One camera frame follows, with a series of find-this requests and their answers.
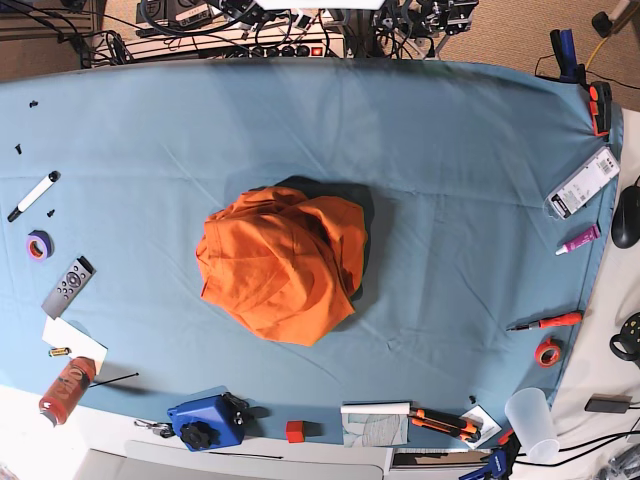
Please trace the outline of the orange t-shirt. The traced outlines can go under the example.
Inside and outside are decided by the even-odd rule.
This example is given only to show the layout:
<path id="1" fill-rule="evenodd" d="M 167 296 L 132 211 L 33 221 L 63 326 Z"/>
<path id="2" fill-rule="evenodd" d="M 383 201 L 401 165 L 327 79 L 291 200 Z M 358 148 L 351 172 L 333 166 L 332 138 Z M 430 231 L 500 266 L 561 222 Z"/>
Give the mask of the orange t-shirt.
<path id="1" fill-rule="evenodd" d="M 204 223 L 201 297 L 259 338 L 312 346 L 354 314 L 367 242 L 365 211 L 348 199 L 247 191 Z"/>

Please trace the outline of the blue table cloth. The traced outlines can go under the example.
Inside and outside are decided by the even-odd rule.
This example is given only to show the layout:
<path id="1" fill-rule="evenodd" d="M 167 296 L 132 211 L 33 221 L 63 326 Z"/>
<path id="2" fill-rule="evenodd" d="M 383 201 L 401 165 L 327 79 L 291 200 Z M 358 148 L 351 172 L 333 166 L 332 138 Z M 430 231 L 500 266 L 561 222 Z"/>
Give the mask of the blue table cloth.
<path id="1" fill-rule="evenodd" d="M 616 187 L 552 196 L 603 146 L 577 84 L 471 64 L 250 61 L 98 69 L 1 87 L 1 382 L 63 368 L 47 297 L 104 345 L 83 404 L 150 419 L 230 392 L 255 433 L 347 403 L 496 420 L 554 400 L 531 320 L 586 307 Z"/>

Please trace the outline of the white booklet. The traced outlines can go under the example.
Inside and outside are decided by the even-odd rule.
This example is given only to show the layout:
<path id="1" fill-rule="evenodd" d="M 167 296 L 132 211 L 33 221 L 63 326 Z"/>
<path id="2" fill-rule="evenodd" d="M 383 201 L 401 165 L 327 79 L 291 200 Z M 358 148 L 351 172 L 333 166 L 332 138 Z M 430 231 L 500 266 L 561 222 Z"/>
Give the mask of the white booklet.
<path id="1" fill-rule="evenodd" d="M 410 402 L 345 404 L 340 413 L 347 448 L 393 447 L 408 442 Z"/>

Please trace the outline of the blue box with knob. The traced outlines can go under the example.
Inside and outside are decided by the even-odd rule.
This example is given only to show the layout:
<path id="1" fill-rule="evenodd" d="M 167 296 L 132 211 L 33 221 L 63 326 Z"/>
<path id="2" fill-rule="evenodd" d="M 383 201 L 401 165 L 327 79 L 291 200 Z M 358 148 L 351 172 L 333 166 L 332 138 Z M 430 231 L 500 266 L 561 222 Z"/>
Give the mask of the blue box with knob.
<path id="1" fill-rule="evenodd" d="M 225 392 L 169 408 L 171 428 L 191 452 L 240 445 L 249 404 Z"/>

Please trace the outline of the grey remote control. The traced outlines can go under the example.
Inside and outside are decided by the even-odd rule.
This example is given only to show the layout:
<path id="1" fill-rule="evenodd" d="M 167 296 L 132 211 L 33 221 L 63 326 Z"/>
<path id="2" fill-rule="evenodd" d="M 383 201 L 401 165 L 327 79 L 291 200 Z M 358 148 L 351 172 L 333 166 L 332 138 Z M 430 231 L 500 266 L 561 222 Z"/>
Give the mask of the grey remote control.
<path id="1" fill-rule="evenodd" d="M 42 303 L 43 311 L 53 319 L 60 317 L 94 273 L 85 256 L 76 258 Z"/>

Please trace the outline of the clear plastic cup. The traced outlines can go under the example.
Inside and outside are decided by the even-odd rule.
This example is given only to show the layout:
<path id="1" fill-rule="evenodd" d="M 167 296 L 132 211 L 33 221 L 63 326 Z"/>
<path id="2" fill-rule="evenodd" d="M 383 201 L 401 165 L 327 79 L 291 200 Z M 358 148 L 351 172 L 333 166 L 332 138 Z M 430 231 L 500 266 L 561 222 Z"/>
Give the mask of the clear plastic cup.
<path id="1" fill-rule="evenodd" d="M 556 457 L 560 444 L 542 390 L 519 390 L 506 402 L 504 412 L 530 462 L 547 463 Z"/>

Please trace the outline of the purple glue tube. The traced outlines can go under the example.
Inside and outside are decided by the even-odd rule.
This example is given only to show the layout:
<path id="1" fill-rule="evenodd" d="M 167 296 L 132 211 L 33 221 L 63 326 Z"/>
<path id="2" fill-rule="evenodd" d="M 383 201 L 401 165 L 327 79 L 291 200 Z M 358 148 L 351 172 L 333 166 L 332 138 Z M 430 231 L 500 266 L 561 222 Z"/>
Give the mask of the purple glue tube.
<path id="1" fill-rule="evenodd" d="M 597 224 L 591 225 L 584 232 L 577 235 L 571 240 L 563 243 L 562 246 L 555 252 L 556 256 L 561 256 L 570 253 L 583 245 L 589 244 L 600 237 L 600 229 Z"/>

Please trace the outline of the white paper sheet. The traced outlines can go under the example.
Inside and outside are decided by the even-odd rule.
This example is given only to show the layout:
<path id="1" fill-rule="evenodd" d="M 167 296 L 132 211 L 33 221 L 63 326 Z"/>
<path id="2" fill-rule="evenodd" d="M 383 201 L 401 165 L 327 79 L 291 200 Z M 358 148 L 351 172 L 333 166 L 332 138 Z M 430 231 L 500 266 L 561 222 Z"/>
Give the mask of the white paper sheet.
<path id="1" fill-rule="evenodd" d="M 62 318 L 46 318 L 42 340 L 53 348 L 68 348 L 71 358 L 85 357 L 93 360 L 96 374 L 100 373 L 108 352 L 104 345 Z"/>

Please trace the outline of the blue clamp bottom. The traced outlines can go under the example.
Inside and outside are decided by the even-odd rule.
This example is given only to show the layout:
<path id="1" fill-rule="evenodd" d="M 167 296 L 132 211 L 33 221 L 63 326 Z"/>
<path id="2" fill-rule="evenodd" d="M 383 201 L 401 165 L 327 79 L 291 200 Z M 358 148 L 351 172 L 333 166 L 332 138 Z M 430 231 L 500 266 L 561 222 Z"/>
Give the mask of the blue clamp bottom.
<path id="1" fill-rule="evenodd" d="M 521 443 L 513 429 L 499 439 L 499 446 L 483 458 L 485 466 L 462 475 L 460 480 L 507 480 L 519 454 Z"/>

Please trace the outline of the blue clamp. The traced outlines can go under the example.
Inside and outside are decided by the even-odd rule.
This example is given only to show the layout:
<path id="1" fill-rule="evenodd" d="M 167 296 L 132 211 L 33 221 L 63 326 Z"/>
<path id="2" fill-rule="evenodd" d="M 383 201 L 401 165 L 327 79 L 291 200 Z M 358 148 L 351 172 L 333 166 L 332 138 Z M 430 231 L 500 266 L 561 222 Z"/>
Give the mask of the blue clamp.
<path id="1" fill-rule="evenodd" d="M 549 36 L 560 69 L 559 80 L 564 83 L 584 85 L 586 82 L 585 68 L 577 61 L 572 30 L 554 29 L 550 31 Z"/>
<path id="2" fill-rule="evenodd" d="M 462 475 L 460 480 L 507 480 L 519 454 L 521 443 L 513 429 L 499 439 L 499 446 L 483 458 L 485 466 Z"/>

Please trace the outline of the black white marker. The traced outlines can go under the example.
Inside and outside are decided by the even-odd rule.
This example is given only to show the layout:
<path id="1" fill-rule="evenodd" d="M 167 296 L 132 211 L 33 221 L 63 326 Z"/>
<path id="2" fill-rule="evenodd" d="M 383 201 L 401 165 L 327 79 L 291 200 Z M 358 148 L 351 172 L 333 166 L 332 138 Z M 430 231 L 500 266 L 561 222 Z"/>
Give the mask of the black white marker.
<path id="1" fill-rule="evenodd" d="M 7 220 L 15 221 L 21 216 L 33 203 L 35 203 L 55 182 L 61 177 L 61 174 L 54 170 L 45 176 L 11 211 Z"/>

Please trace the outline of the red spray can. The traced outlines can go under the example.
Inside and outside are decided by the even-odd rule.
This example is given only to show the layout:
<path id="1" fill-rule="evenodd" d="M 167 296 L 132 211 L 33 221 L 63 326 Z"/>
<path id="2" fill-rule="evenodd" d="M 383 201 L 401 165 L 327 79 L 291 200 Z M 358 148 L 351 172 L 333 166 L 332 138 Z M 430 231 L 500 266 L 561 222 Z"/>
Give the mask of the red spray can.
<path id="1" fill-rule="evenodd" d="M 71 359 L 40 399 L 40 414 L 53 427 L 65 424 L 95 375 L 96 366 L 92 359 Z"/>

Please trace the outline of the blue clamp top right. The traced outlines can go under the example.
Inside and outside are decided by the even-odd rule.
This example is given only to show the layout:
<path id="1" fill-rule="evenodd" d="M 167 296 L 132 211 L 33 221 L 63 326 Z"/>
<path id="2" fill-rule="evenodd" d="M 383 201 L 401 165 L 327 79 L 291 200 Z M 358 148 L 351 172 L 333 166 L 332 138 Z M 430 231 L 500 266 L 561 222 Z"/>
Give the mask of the blue clamp top right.
<path id="1" fill-rule="evenodd" d="M 577 61 L 572 30 L 554 29 L 550 31 L 549 36 L 560 69 L 559 80 L 564 83 L 584 85 L 586 82 L 585 68 Z"/>

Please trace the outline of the orange black clamp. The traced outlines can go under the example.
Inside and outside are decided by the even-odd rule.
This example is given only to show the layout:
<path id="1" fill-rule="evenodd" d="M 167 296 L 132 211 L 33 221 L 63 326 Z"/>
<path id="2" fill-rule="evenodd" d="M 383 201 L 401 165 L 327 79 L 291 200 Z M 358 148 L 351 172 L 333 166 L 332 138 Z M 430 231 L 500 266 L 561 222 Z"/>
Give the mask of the orange black clamp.
<path id="1" fill-rule="evenodd" d="M 589 108 L 594 135 L 606 137 L 611 128 L 612 91 L 608 82 L 596 81 L 589 86 Z"/>

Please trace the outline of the black round gadget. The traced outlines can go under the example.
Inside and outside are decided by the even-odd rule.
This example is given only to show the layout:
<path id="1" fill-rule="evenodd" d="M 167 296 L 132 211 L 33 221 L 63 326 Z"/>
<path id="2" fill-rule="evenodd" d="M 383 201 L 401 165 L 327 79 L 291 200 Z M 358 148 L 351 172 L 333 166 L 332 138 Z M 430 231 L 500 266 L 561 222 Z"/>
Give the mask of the black round gadget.
<path id="1" fill-rule="evenodd" d="M 635 363 L 636 366 L 639 366 L 639 318 L 640 313 L 629 317 L 609 341 L 609 348 L 617 358 Z"/>

